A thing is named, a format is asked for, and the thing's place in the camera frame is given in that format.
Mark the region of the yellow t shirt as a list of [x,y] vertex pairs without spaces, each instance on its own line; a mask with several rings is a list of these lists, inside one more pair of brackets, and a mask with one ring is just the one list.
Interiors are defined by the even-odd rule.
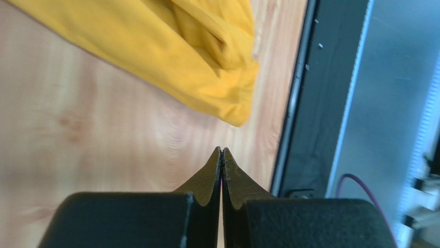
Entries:
[[250,1],[13,1],[65,39],[236,127],[259,64]]

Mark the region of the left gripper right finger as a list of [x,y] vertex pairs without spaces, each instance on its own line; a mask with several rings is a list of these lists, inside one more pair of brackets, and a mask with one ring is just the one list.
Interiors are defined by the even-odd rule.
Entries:
[[250,247],[247,202],[275,197],[236,163],[228,148],[222,151],[222,201],[225,247]]

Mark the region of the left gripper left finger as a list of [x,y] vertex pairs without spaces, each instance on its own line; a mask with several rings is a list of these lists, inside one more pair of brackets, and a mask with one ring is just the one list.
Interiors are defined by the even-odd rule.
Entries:
[[206,164],[174,190],[187,195],[188,210],[181,247],[217,247],[221,193],[221,148]]

